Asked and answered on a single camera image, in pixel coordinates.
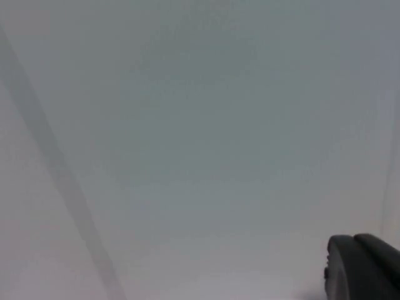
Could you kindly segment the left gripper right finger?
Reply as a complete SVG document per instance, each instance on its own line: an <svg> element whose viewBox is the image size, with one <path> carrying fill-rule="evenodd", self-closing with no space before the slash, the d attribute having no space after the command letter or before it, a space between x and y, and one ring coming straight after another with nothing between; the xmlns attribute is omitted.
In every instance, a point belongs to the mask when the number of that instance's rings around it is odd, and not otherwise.
<svg viewBox="0 0 400 300"><path fill-rule="evenodd" d="M389 299L399 299L399 250L372 234L357 234L354 239L371 256L375 265L382 272L394 295Z"/></svg>

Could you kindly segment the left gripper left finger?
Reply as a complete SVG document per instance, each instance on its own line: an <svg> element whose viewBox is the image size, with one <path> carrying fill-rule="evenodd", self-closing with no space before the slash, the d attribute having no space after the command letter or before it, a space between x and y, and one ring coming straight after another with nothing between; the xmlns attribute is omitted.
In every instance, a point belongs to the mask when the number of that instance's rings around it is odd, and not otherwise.
<svg viewBox="0 0 400 300"><path fill-rule="evenodd" d="M324 288L328 299L379 299L376 266L351 236L335 235L327 244Z"/></svg>

